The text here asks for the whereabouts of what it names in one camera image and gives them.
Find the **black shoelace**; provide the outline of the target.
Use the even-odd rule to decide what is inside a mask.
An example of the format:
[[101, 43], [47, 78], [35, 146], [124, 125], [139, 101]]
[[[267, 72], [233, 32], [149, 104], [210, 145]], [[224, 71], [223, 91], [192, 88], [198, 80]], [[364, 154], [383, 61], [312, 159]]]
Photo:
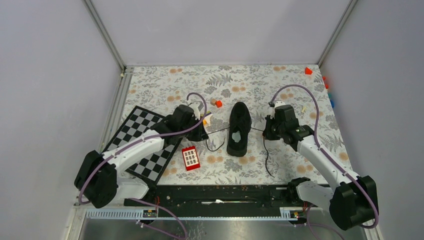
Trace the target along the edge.
[[[210, 132], [210, 133], [206, 133], [206, 135], [209, 137], [210, 134], [214, 134], [214, 133], [218, 133], [218, 132], [221, 132], [221, 131], [224, 131], [224, 130], [228, 130], [229, 128], [230, 127], [228, 126], [228, 127], [225, 127], [225, 128], [222, 128], [222, 129], [219, 129], [219, 130]], [[256, 131], [259, 131], [259, 132], [263, 132], [262, 129], [258, 129], [258, 128], [254, 128], [254, 127], [252, 129], [253, 130], [256, 130]], [[266, 172], [268, 173], [268, 175], [271, 176], [272, 178], [274, 178], [274, 176], [271, 174], [271, 172], [269, 171], [269, 168], [268, 168], [269, 151], [268, 151], [268, 149], [266, 147], [266, 142], [265, 141], [266, 141], [265, 137], [262, 137], [263, 148], [266, 151], [265, 169], [266, 169]], [[206, 139], [206, 140], [204, 140], [204, 142], [205, 142], [205, 146], [206, 146], [207, 150], [210, 151], [210, 152], [216, 152], [216, 151], [218, 151], [224, 145], [224, 143], [225, 143], [225, 141], [223, 141], [222, 144], [219, 147], [217, 147], [216, 149], [213, 149], [212, 150], [208, 146], [208, 140]]]

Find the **black sneaker shoe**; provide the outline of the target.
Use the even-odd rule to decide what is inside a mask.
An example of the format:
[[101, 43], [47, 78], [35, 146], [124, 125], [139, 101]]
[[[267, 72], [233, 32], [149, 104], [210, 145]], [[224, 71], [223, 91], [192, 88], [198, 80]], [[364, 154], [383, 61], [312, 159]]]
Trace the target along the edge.
[[244, 102], [236, 102], [229, 117], [227, 153], [233, 157], [243, 157], [247, 153], [248, 135], [252, 118]]

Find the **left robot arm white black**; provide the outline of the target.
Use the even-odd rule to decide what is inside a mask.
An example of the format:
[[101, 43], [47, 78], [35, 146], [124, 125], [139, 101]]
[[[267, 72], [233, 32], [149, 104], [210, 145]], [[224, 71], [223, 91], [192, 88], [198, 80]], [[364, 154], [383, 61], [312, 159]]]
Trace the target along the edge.
[[78, 202], [103, 208], [119, 199], [136, 198], [148, 206], [156, 187], [182, 139], [207, 139], [200, 101], [179, 105], [162, 116], [136, 106], [103, 152], [86, 154], [74, 180]]

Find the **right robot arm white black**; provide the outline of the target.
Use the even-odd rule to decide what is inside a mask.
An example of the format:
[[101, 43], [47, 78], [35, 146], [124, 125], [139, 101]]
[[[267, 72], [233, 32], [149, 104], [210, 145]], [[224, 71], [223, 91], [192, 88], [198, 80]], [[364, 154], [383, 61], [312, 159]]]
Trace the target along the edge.
[[270, 102], [263, 136], [266, 140], [283, 142], [305, 157], [324, 177], [328, 187], [307, 177], [289, 182], [287, 201], [293, 206], [303, 202], [314, 204], [329, 212], [342, 230], [363, 225], [379, 216], [377, 187], [370, 176], [359, 176], [336, 160], [318, 140], [308, 125], [300, 125], [294, 108], [283, 101]]

